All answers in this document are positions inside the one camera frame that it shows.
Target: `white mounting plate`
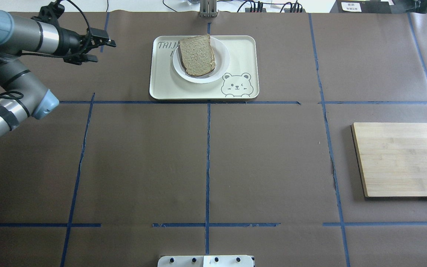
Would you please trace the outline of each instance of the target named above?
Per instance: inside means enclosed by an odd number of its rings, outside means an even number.
[[[192,83],[173,67],[172,58],[180,39],[191,36],[159,36],[154,40],[149,94],[159,100],[252,99],[259,94],[256,42],[250,36],[212,36],[230,53],[225,74],[210,83]]]
[[[248,255],[163,256],[158,261],[158,267],[254,267],[253,259]]]

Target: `bear face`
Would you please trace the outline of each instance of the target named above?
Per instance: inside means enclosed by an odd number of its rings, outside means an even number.
[[[224,84],[222,85],[222,93],[227,96],[233,96],[234,98],[241,98],[242,96],[249,96],[253,93],[253,86],[251,85],[251,75],[249,73],[243,73],[242,75],[231,75],[225,73],[222,76]]]

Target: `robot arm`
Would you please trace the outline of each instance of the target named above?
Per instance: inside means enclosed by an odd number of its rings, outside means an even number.
[[[59,104],[51,91],[17,59],[24,55],[22,51],[61,57],[67,63],[81,65],[97,62],[96,56],[87,54],[91,49],[116,46],[104,30],[88,26],[87,34],[79,35],[60,27],[57,19],[63,12],[60,0],[42,7],[32,19],[0,10],[0,86],[6,91],[0,94],[0,137],[29,116],[43,118]]]

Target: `white plate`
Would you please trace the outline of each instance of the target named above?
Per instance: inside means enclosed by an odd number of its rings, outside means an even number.
[[[210,83],[222,78],[230,64],[230,53],[228,52],[227,47],[219,39],[210,37],[210,44],[213,48],[216,64],[215,69],[213,69],[211,73],[199,77],[188,75],[181,63],[179,56],[180,47],[177,47],[176,52],[174,52],[172,56],[172,63],[176,72],[185,80],[193,83]]]

